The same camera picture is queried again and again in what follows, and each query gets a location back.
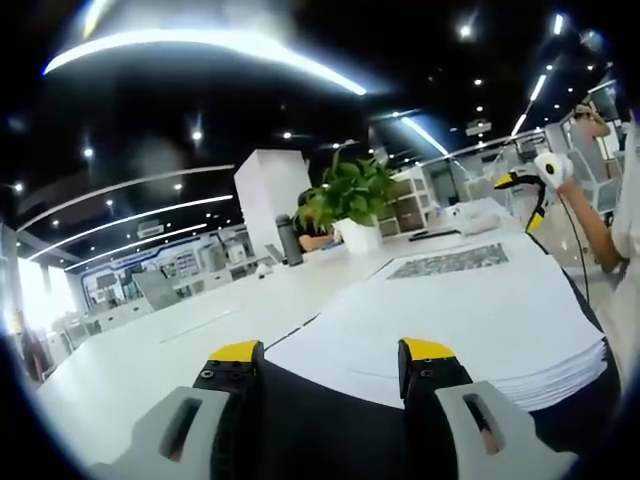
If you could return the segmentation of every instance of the white flower pot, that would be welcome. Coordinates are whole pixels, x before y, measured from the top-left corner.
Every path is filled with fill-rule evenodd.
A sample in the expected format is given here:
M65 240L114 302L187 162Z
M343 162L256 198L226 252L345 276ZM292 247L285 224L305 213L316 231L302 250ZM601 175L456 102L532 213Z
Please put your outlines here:
M350 253L367 253L382 246L382 234L378 228L377 219L373 227L365 227L350 218L339 220L333 224L340 232Z

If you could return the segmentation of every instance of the water bottle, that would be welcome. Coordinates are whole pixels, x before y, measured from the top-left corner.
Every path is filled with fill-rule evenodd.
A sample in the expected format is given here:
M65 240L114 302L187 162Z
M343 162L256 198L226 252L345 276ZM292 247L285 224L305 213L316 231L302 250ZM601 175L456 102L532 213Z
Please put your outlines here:
M290 267L300 265L302 260L302 250L300 244L293 231L293 223L289 215L278 215L276 218L276 226L278 227L278 235L284 248L284 256L287 257L287 263Z

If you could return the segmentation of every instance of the green plant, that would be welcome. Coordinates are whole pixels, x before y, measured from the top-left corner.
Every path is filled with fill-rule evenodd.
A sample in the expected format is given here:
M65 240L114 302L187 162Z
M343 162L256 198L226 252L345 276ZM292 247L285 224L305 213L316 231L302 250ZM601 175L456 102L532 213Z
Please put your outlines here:
M322 183L326 186L312 189L307 203L296 212L305 228L312 222L316 229L328 229L333 222L345 218L372 227L373 217L392 200L391 188L396 182L391 170L376 159L343 162L338 153L323 174Z

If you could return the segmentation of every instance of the potted plant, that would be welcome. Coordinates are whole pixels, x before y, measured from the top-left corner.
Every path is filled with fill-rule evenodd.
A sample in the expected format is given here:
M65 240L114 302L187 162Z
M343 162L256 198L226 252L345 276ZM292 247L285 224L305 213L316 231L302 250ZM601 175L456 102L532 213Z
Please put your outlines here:
M393 198L391 171L376 159L340 161L336 152L322 183L296 212L298 220L305 226L312 222L316 229L338 230L352 253L380 247L377 215Z

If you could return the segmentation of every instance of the white table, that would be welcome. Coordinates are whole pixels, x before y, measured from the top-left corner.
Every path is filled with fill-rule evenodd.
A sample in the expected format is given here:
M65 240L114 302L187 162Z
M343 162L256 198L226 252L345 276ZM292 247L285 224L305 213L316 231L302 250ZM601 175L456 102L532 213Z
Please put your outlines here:
M497 203L487 207L501 208ZM511 224L517 228L517 222ZM92 337L40 387L37 397L82 463L111 462L127 448L135 421L175 387L192 385L212 351L250 339L275 342L319 313L338 291L365 280L392 258L502 233L412 243L402 235L364 256L351 256L344 247L315 252L303 265L280 267L262 280L243 278Z

